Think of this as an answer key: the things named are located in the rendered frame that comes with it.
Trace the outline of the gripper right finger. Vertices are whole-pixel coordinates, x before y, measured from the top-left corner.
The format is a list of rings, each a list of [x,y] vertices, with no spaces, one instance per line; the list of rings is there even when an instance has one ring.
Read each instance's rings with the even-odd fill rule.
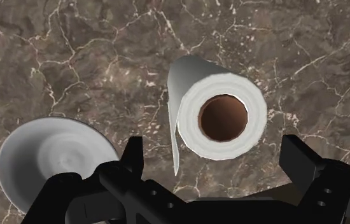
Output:
[[[293,134],[282,138],[279,165],[303,193],[297,208],[308,224],[344,224],[350,218],[350,165],[320,157]]]

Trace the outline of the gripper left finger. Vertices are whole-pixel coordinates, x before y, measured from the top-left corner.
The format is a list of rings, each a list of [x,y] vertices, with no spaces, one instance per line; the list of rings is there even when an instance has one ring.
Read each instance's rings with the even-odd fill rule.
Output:
[[[193,209],[153,180],[143,181],[143,139],[130,137],[119,161],[87,179],[74,172],[50,177],[21,224],[193,224]]]

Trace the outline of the white paper towel roll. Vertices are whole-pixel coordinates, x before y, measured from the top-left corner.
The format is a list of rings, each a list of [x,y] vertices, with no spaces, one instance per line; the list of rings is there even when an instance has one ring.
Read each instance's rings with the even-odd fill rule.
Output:
[[[228,160],[248,152],[267,123],[267,104],[247,78],[193,55],[175,60],[167,79],[174,170],[176,135],[202,158]]]

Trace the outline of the white bowl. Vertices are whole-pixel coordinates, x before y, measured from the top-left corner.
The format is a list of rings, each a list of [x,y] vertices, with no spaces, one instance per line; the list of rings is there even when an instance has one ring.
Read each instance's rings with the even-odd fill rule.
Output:
[[[110,141],[93,127],[70,118],[38,118],[4,140],[0,186],[8,200],[26,213],[50,177],[75,172],[86,179],[99,164],[118,159]]]

